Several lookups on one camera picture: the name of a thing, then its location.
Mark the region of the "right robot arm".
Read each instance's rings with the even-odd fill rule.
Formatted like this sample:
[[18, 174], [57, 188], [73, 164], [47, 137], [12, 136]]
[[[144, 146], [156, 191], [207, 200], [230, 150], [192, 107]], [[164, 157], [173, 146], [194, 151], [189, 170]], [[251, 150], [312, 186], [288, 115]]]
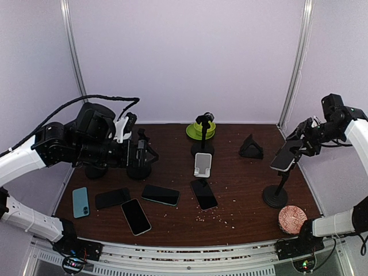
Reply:
[[302, 144], [295, 157], [316, 157], [303, 165], [325, 212], [307, 222], [296, 239], [301, 254], [317, 244], [317, 237], [367, 232], [367, 115], [346, 106], [337, 94], [325, 96], [321, 104], [325, 121], [308, 118], [286, 139]]

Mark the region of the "white phone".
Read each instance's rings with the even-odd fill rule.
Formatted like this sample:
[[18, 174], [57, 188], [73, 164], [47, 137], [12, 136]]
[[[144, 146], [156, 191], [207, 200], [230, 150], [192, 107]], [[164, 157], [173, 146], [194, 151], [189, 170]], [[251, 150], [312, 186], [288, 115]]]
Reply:
[[152, 229], [138, 199], [132, 199], [121, 204], [121, 210], [134, 236], [139, 236]]

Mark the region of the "black phone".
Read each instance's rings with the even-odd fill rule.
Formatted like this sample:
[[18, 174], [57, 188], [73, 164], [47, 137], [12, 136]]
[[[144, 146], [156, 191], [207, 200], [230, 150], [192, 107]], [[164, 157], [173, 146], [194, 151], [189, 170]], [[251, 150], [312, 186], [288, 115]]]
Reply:
[[95, 196], [95, 207], [97, 210], [121, 205], [131, 199], [130, 191], [124, 187], [117, 190], [111, 190]]
[[294, 164], [297, 158], [300, 156], [300, 152], [289, 152], [287, 141], [281, 147], [281, 149], [277, 152], [275, 158], [270, 164], [270, 167], [273, 170], [286, 172], [288, 171], [292, 164]]

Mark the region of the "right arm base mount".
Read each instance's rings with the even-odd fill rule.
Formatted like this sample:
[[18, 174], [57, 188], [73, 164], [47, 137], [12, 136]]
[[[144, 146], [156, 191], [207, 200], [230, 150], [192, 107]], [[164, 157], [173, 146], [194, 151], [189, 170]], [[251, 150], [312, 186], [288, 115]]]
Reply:
[[306, 245], [299, 239], [279, 239], [274, 246], [279, 260], [290, 259], [294, 269], [304, 274], [311, 273], [316, 268], [316, 252], [325, 248], [322, 241], [315, 245]]

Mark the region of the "teal phone front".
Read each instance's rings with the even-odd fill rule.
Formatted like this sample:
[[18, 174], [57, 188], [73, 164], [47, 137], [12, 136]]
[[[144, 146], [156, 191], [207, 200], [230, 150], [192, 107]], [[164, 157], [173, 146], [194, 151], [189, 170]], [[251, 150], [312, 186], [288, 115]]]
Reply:
[[72, 191], [73, 217], [79, 219], [90, 214], [87, 187], [81, 187]]

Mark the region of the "teal phone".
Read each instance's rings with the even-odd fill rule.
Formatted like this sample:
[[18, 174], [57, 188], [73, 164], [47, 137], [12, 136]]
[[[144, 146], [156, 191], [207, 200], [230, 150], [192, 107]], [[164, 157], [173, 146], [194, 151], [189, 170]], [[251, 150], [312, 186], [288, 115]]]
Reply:
[[81, 187], [72, 191], [73, 217], [79, 219], [90, 214], [87, 187]]
[[144, 200], [170, 206], [176, 206], [179, 197], [179, 191], [155, 185], [146, 185], [141, 194], [141, 198]]

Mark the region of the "pink phone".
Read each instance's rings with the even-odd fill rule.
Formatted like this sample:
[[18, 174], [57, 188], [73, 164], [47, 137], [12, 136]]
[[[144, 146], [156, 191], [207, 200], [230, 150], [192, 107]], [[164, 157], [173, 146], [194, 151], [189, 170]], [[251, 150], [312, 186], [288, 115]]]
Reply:
[[191, 189], [201, 210], [208, 210], [218, 207], [218, 202], [206, 179], [196, 179], [190, 182]]

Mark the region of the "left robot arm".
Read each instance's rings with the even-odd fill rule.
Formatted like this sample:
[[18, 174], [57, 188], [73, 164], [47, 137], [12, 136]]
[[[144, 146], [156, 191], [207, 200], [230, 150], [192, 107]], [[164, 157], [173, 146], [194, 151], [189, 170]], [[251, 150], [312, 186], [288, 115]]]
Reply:
[[[137, 131], [137, 142], [131, 138], [137, 116], [129, 108], [139, 98], [96, 96], [128, 102], [119, 116], [106, 106], [89, 102], [90, 98], [90, 95], [82, 96], [63, 104], [14, 147], [1, 153], [1, 185], [62, 162], [73, 167], [85, 165], [89, 173], [104, 174], [109, 168], [124, 168], [132, 179], [148, 177], [159, 155], [149, 145], [144, 129]], [[50, 122], [54, 115], [81, 100], [87, 102], [76, 119], [66, 124]]]

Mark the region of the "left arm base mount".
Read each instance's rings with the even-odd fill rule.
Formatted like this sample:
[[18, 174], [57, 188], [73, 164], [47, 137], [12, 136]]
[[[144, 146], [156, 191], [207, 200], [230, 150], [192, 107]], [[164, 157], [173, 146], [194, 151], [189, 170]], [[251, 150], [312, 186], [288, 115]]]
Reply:
[[103, 245], [94, 241], [83, 239], [49, 242], [52, 249], [59, 253], [62, 260], [62, 269], [67, 275], [80, 273], [89, 264], [88, 261], [99, 261]]

